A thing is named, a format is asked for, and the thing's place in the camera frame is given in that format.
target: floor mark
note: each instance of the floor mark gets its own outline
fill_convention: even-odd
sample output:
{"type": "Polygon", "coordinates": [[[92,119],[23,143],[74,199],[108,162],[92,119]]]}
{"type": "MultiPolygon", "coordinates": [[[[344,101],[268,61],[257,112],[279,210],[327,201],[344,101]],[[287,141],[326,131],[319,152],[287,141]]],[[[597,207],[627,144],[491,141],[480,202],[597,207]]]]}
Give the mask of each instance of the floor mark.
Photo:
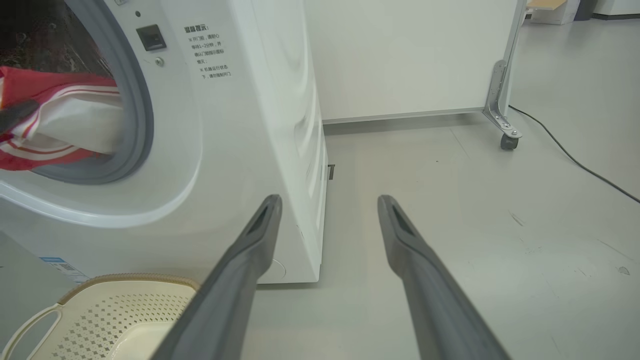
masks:
{"type": "Polygon", "coordinates": [[[558,295],[556,295],[556,292],[554,291],[554,289],[551,287],[551,284],[549,284],[549,281],[547,280],[547,277],[545,277],[545,274],[542,274],[542,277],[545,279],[545,282],[547,283],[549,289],[551,290],[551,292],[554,294],[554,296],[556,296],[557,298],[560,299],[560,297],[558,295]]]}
{"type": "Polygon", "coordinates": [[[606,242],[604,242],[604,241],[602,241],[602,240],[600,240],[600,239],[596,239],[596,240],[598,240],[599,242],[603,243],[604,245],[606,245],[606,246],[610,247],[610,248],[611,248],[611,250],[613,250],[613,251],[617,252],[618,254],[620,254],[620,255],[624,256],[625,258],[627,258],[627,259],[629,259],[629,260],[633,261],[634,263],[636,262],[635,260],[633,260],[632,258],[630,258],[630,257],[628,257],[628,256],[626,256],[626,255],[624,255],[624,254],[623,254],[623,253],[621,253],[618,249],[614,248],[613,246],[609,245],[608,243],[606,243],[606,242]]]}
{"type": "Polygon", "coordinates": [[[469,154],[467,154],[467,151],[465,150],[465,147],[462,146],[462,143],[460,143],[460,140],[458,140],[458,137],[456,136],[456,133],[453,132],[453,130],[451,128],[449,128],[449,131],[451,131],[451,133],[453,134],[453,137],[456,138],[456,141],[458,142],[458,145],[460,145],[460,147],[462,148],[462,151],[465,152],[465,155],[467,155],[467,157],[470,159],[471,156],[469,156],[469,154]]]}
{"type": "Polygon", "coordinates": [[[516,220],[516,222],[518,223],[518,225],[520,226],[524,226],[525,222],[518,217],[518,215],[514,214],[511,212],[511,210],[509,210],[509,215],[511,215],[511,217],[513,218],[513,220],[516,220]]]}
{"type": "Polygon", "coordinates": [[[556,344],[556,339],[554,339],[554,337],[553,337],[553,336],[551,337],[551,341],[553,341],[553,342],[554,342],[554,345],[556,346],[556,350],[558,351],[558,354],[562,354],[562,353],[560,352],[560,349],[558,348],[558,344],[556,344]]]}

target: basket handle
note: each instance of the basket handle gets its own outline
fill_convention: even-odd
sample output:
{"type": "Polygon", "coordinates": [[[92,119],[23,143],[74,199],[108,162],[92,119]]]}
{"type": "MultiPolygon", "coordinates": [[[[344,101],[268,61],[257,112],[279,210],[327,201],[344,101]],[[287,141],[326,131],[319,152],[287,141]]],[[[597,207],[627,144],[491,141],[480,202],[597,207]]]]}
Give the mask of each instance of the basket handle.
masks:
{"type": "Polygon", "coordinates": [[[4,350],[0,355],[0,360],[8,360],[9,358],[11,358],[11,353],[13,352],[13,350],[15,350],[15,347],[18,345],[22,337],[30,330],[30,328],[32,328],[32,326],[34,326],[37,322],[42,320],[42,318],[44,318],[45,316],[53,312],[57,312],[58,317],[56,321],[53,323],[53,325],[51,325],[51,328],[47,331],[47,334],[45,334],[42,340],[40,340],[40,342],[38,343],[38,346],[36,346],[33,349],[31,355],[29,355],[28,359],[31,359],[33,354],[42,346],[42,343],[49,337],[49,334],[56,327],[56,325],[58,324],[58,321],[60,321],[60,318],[62,317],[62,312],[60,311],[61,308],[62,308],[62,305],[60,304],[49,306],[46,309],[41,310],[41,312],[37,313],[36,315],[33,315],[29,320],[27,320],[27,322],[22,324],[22,326],[20,326],[20,329],[18,329],[13,334],[11,339],[9,339],[9,342],[4,347],[4,350]]]}

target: black cable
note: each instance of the black cable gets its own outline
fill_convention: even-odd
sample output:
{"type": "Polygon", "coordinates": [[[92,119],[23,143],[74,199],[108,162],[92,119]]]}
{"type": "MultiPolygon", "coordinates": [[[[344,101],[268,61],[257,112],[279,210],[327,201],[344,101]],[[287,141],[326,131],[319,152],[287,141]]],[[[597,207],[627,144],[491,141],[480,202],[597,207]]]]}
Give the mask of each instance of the black cable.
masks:
{"type": "Polygon", "coordinates": [[[560,149],[561,149],[562,151],[564,151],[564,153],[565,153],[565,154],[566,154],[566,155],[567,155],[567,156],[568,156],[568,157],[569,157],[569,158],[570,158],[570,159],[571,159],[571,160],[572,160],[576,165],[578,165],[579,167],[581,167],[582,169],[584,169],[584,170],[585,170],[586,172],[588,172],[589,174],[591,174],[591,175],[593,175],[593,176],[595,176],[595,177],[599,178],[600,180],[604,181],[605,183],[607,183],[607,184],[609,184],[609,185],[613,186],[617,191],[619,191],[619,192],[621,192],[621,193],[625,194],[626,196],[630,197],[631,199],[635,200],[637,203],[639,203],[639,204],[640,204],[640,199],[638,199],[637,197],[635,197],[635,196],[631,195],[630,193],[628,193],[627,191],[625,191],[623,188],[619,187],[618,185],[616,185],[616,184],[614,184],[614,183],[610,182],[609,180],[605,179],[605,178],[604,178],[603,176],[601,176],[600,174],[597,174],[596,172],[591,171],[591,170],[590,170],[590,169],[588,169],[586,166],[584,166],[583,164],[581,164],[578,160],[576,160],[573,156],[571,156],[571,154],[569,154],[569,152],[564,148],[564,146],[562,146],[562,144],[560,144],[560,142],[556,139],[556,137],[551,133],[551,131],[549,131],[549,129],[547,129],[547,127],[546,127],[543,123],[541,123],[541,122],[540,122],[540,120],[536,119],[535,117],[531,116],[530,114],[528,114],[528,113],[526,113],[526,112],[524,112],[524,111],[522,111],[522,110],[520,110],[520,109],[518,109],[518,108],[515,108],[515,107],[513,107],[513,106],[511,106],[511,105],[509,105],[509,107],[510,107],[510,108],[512,108],[512,109],[514,109],[515,111],[517,111],[517,112],[519,112],[519,113],[522,113],[522,114],[524,114],[524,115],[527,115],[528,117],[530,117],[530,118],[531,118],[531,120],[533,120],[533,121],[535,121],[535,122],[539,123],[539,124],[540,124],[540,126],[542,126],[542,128],[547,132],[547,134],[549,134],[549,136],[551,136],[551,139],[553,139],[553,141],[555,141],[555,142],[556,142],[556,144],[560,147],[560,149]]]}

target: laundry basket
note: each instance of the laundry basket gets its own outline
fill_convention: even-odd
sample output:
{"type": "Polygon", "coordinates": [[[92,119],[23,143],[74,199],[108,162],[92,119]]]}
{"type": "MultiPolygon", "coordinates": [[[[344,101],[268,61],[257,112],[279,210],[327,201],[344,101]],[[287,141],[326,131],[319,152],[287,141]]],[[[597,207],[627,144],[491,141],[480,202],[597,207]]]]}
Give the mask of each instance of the laundry basket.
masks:
{"type": "Polygon", "coordinates": [[[58,317],[30,359],[148,359],[200,285],[184,277],[117,274],[95,277],[23,324],[0,360],[39,320],[58,317]]]}

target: washing machine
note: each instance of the washing machine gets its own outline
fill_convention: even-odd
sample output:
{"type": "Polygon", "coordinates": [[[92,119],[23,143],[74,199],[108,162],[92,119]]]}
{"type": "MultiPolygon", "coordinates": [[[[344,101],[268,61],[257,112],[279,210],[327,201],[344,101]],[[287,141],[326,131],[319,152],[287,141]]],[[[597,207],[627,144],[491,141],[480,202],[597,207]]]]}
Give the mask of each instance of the washing machine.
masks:
{"type": "Polygon", "coordinates": [[[278,245],[259,282],[318,281],[328,159],[302,1],[43,4],[66,19],[51,29],[93,38],[124,130],[110,156],[1,171],[0,230],[76,282],[203,281],[276,193],[278,245]]]}

